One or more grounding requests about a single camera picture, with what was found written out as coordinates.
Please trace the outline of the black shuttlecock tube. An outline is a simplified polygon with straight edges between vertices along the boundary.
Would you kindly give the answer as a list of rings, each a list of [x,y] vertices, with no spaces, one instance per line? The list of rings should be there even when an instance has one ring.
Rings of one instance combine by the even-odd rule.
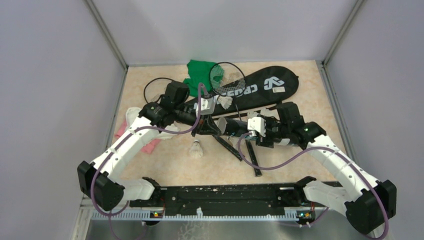
[[[236,137],[239,138],[242,134],[248,132],[247,126],[248,123],[245,121],[235,120],[227,117],[220,117],[218,120],[214,121],[218,129],[221,131],[222,136],[227,137]],[[267,129],[266,137],[253,137],[256,141],[257,146],[273,148],[274,145],[280,146],[291,146],[297,147],[298,145],[294,143],[287,137],[282,137],[280,132],[272,133],[270,129]]]

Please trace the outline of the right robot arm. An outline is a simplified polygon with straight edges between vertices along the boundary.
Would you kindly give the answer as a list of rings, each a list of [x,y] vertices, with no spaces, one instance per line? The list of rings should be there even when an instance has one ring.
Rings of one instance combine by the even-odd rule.
[[[247,120],[249,137],[258,145],[280,141],[296,146],[301,152],[284,162],[291,163],[303,154],[317,160],[339,183],[340,187],[325,184],[307,176],[297,182],[293,200],[299,206],[310,202],[328,207],[348,220],[359,233],[368,235],[380,226],[385,238],[389,219],[396,215],[397,187],[390,180],[379,180],[359,167],[333,142],[316,122],[305,122],[298,106],[285,102],[276,106],[278,118],[258,114]]]

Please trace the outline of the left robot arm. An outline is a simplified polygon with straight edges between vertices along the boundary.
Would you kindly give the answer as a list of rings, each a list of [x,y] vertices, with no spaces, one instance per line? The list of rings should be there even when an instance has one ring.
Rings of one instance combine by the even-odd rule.
[[[189,87],[178,81],[170,82],[159,100],[147,103],[120,138],[101,155],[77,167],[79,187],[91,199],[94,208],[103,216],[118,214],[112,210],[122,201],[142,200],[154,207],[160,193],[147,179],[125,182],[122,171],[147,144],[164,135],[197,134],[205,119],[211,117],[215,101],[201,82],[197,85],[197,105],[186,112],[185,101]]]

